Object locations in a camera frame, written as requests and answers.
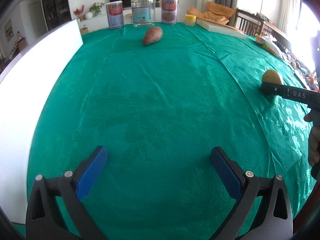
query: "framed picture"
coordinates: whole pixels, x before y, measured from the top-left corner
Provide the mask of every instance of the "framed picture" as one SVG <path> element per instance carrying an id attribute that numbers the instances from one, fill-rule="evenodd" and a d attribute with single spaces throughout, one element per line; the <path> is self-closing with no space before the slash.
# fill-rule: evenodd
<path id="1" fill-rule="evenodd" d="M 7 42 L 9 42 L 14 36 L 11 19 L 4 26 L 5 37 L 7 38 Z"/>

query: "brown box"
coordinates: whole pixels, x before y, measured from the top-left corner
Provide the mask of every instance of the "brown box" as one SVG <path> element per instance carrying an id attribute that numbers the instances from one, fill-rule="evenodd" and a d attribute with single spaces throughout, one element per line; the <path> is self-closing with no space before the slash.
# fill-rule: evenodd
<path id="1" fill-rule="evenodd" d="M 81 35 L 89 33 L 89 29 L 88 28 L 81 28 L 80 33 L 81 33 Z"/>

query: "white box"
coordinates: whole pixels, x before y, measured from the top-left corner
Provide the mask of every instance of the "white box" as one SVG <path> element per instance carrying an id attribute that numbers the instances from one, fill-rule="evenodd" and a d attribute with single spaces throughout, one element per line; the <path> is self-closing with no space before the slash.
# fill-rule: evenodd
<path id="1" fill-rule="evenodd" d="M 203 21 L 200 19 L 197 20 L 197 23 L 209 32 L 221 33 L 221 34 L 237 37 L 237 38 L 240 38 L 243 40 L 245 40 L 247 37 L 247 35 L 245 33 L 241 32 L 240 30 L 236 30 L 236 29 L 229 27 L 229 26 L 226 26 L 226 25 L 221 25 L 221 24 L 213 23 L 213 22 L 207 22 L 207 21 Z"/>

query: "small jar with yellow lid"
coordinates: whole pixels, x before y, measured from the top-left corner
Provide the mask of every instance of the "small jar with yellow lid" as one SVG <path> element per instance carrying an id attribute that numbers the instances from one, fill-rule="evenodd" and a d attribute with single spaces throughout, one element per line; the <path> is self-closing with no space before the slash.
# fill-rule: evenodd
<path id="1" fill-rule="evenodd" d="M 184 24 L 193 27 L 196 24 L 196 17 L 194 15 L 186 14 L 184 16 Z"/>

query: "plant pot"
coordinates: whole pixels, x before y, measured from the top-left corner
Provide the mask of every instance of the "plant pot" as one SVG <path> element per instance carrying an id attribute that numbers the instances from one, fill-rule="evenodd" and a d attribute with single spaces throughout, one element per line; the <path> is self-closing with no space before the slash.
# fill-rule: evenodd
<path id="1" fill-rule="evenodd" d="M 91 19 L 93 17 L 93 12 L 88 12 L 88 13 L 86 13 L 86 15 L 85 15 L 85 18 L 86 19 Z"/>

